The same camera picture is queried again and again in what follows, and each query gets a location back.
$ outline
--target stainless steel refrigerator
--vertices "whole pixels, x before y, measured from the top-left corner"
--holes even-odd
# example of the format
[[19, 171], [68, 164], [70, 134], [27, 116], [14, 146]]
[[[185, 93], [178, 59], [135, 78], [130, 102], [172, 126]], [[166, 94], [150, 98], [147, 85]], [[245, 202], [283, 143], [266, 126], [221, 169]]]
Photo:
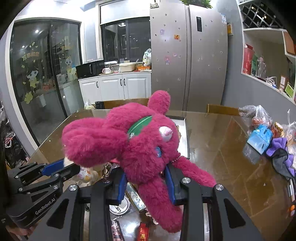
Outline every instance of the stainless steel refrigerator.
[[225, 17], [182, 3], [150, 8], [152, 92], [166, 90], [172, 110], [205, 112], [221, 104], [227, 67]]

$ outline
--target red gift box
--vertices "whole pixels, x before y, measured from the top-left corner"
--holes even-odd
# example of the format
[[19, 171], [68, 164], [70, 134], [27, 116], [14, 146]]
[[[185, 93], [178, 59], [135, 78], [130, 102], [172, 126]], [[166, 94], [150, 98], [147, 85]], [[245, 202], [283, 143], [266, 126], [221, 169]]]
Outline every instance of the red gift box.
[[146, 223], [140, 223], [139, 234], [137, 237], [137, 241], [148, 241], [149, 236], [149, 228]]
[[243, 73], [251, 74], [253, 55], [254, 55], [253, 47], [246, 44], [244, 48], [244, 65], [242, 69]]

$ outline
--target green collar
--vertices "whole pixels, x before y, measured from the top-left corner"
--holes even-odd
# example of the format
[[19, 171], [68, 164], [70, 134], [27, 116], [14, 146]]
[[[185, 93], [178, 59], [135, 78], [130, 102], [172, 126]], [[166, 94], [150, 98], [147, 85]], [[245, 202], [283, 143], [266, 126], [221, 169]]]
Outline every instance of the green collar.
[[145, 116], [144, 118], [138, 120], [136, 123], [134, 123], [131, 128], [128, 130], [128, 137], [131, 139], [134, 136], [137, 136], [140, 134], [142, 129], [147, 126], [152, 120], [152, 116]]

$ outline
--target white mug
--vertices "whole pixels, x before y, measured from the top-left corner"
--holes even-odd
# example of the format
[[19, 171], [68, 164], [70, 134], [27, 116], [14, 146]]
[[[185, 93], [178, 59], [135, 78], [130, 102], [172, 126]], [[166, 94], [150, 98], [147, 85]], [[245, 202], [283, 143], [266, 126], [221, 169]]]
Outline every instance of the white mug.
[[110, 74], [110, 73], [111, 73], [111, 69], [110, 69], [110, 68], [104, 68], [104, 69], [102, 70], [102, 73], [103, 73], [103, 74]]

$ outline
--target pink plush toy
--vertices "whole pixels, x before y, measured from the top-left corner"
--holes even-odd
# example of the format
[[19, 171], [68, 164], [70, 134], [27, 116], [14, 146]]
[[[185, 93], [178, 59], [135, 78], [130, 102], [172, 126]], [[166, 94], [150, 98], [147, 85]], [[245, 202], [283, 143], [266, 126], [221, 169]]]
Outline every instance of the pink plush toy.
[[128, 103], [113, 108], [105, 119], [85, 118], [68, 124], [62, 134], [65, 156], [83, 167], [103, 164], [116, 158], [128, 181], [138, 192], [154, 219], [168, 232], [182, 226], [182, 211], [174, 206], [160, 172], [169, 162], [201, 185], [216, 182], [178, 152], [179, 138], [175, 123], [164, 114], [170, 95], [156, 91], [148, 107]]

